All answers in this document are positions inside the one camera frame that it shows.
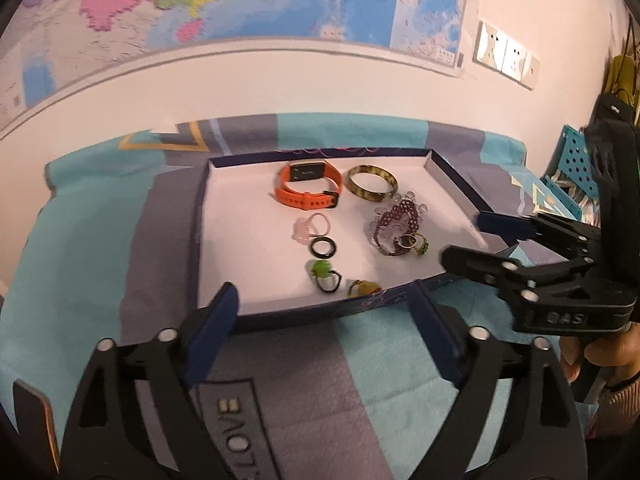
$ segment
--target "green gemstone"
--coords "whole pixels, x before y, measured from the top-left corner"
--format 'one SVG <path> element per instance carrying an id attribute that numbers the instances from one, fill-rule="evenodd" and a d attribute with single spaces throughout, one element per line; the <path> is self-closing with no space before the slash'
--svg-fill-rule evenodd
<path id="1" fill-rule="evenodd" d="M 328 278 L 329 273 L 331 273 L 331 264 L 327 260 L 318 260 L 311 267 L 311 273 L 320 280 Z"/>

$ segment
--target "jewelry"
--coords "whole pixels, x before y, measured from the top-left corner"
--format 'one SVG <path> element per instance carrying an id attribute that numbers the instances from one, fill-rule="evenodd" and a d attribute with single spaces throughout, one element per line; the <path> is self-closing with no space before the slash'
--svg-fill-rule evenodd
<path id="1" fill-rule="evenodd" d="M 318 251 L 315 250 L 314 248 L 315 245 L 320 242 L 327 242 L 330 245 L 329 252 L 319 253 Z M 328 260 L 329 258 L 334 256 L 337 250 L 338 250 L 338 247 L 336 246 L 335 242 L 331 240 L 331 238 L 329 238 L 328 236 L 316 237 L 314 238 L 314 241 L 312 241 L 311 244 L 309 245 L 309 251 L 311 251 L 311 254 L 313 254 L 313 256 L 315 256 L 316 258 L 320 258 L 321 260 Z"/>
<path id="2" fill-rule="evenodd" d="M 312 221 L 316 217 L 323 218 L 324 221 L 326 222 L 326 229 L 322 234 L 313 233 L 310 231 L 310 227 L 312 227 Z M 298 221 L 295 223 L 293 227 L 293 230 L 294 230 L 294 234 L 293 234 L 294 240 L 299 241 L 303 245 L 309 245 L 309 242 L 313 238 L 327 236 L 329 234 L 329 232 L 331 231 L 331 222 L 329 222 L 329 219 L 326 217 L 324 213 L 313 213 L 306 220 L 302 218 L 298 219 Z"/>
<path id="3" fill-rule="evenodd" d="M 333 180 L 337 190 L 323 191 L 322 193 L 301 193 L 287 186 L 287 182 L 303 182 L 305 180 L 319 180 L 320 178 Z M 273 190 L 278 202 L 304 211 L 336 207 L 341 191 L 342 175 L 340 171 L 324 160 L 287 164 L 280 170 L 280 187 L 276 187 Z"/>
<path id="4" fill-rule="evenodd" d="M 359 298 L 361 296 L 369 296 L 382 291 L 382 287 L 375 282 L 366 282 L 364 280 L 356 280 L 351 283 L 347 291 L 349 298 Z"/>
<path id="5" fill-rule="evenodd" d="M 353 181 L 353 176 L 358 173 L 371 173 L 384 178 L 391 186 L 391 191 L 386 193 L 378 193 L 358 186 L 358 184 Z M 383 202 L 385 200 L 389 200 L 398 192 L 398 181 L 387 170 L 383 170 L 382 168 L 379 168 L 377 166 L 369 166 L 368 164 L 366 164 L 351 168 L 347 172 L 347 179 L 344 187 L 351 191 L 355 196 L 359 196 L 364 200 L 369 200 L 370 202 Z"/>
<path id="6" fill-rule="evenodd" d="M 320 290 L 326 292 L 327 294 L 333 294 L 337 292 L 340 288 L 340 283 L 342 282 L 342 275 L 336 272 L 331 268 L 331 264 L 326 260 L 318 260 L 314 263 L 314 266 L 311 268 L 311 275 L 316 280 L 316 285 Z M 325 280 L 331 275 L 338 277 L 338 282 L 334 286 L 334 288 L 327 289 L 323 288 L 321 285 L 321 280 Z"/>
<path id="7" fill-rule="evenodd" d="M 396 194 L 391 208 L 377 208 L 376 220 L 370 224 L 370 229 L 371 238 L 380 252 L 385 256 L 402 256 L 411 250 L 424 254 L 429 245 L 426 238 L 417 231 L 422 223 L 422 216 L 427 211 L 424 204 L 416 205 L 415 194 L 411 191 L 405 195 Z M 418 236 L 422 238 L 420 246 Z M 392 244 L 394 250 L 387 249 L 381 240 Z"/>

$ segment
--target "map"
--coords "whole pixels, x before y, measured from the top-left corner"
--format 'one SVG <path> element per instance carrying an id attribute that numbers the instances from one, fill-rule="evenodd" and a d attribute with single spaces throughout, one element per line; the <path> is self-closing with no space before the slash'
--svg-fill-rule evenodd
<path id="1" fill-rule="evenodd" d="M 230 38 L 363 43 L 453 67 L 466 0 L 24 0 L 0 38 L 0 128 L 57 89 Z"/>

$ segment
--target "orange watch strap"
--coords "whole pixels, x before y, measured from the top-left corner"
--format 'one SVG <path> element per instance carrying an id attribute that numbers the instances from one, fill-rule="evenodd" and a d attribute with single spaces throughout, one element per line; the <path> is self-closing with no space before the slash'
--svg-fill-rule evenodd
<path id="1" fill-rule="evenodd" d="M 308 193 L 291 189 L 287 185 L 291 179 L 291 165 L 287 164 L 280 170 L 280 187 L 274 189 L 276 200 L 281 204 L 304 211 L 335 207 L 338 195 L 342 191 L 342 175 L 328 162 L 323 161 L 323 163 L 322 177 L 333 180 L 338 187 L 337 192 Z"/>

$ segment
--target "finger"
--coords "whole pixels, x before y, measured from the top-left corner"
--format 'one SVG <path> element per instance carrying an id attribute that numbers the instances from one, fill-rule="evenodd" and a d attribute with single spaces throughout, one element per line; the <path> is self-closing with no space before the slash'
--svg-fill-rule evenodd
<path id="1" fill-rule="evenodd" d="M 565 358 L 567 364 L 573 365 L 582 356 L 582 345 L 577 337 L 561 337 L 560 353 Z"/>
<path id="2" fill-rule="evenodd" d="M 585 358 L 598 366 L 627 366 L 640 361 L 640 324 L 606 339 L 598 339 L 584 349 Z"/>
<path id="3" fill-rule="evenodd" d="M 566 380 L 570 383 L 573 383 L 580 375 L 580 361 L 575 364 L 569 364 L 564 356 L 560 356 L 560 367 Z"/>

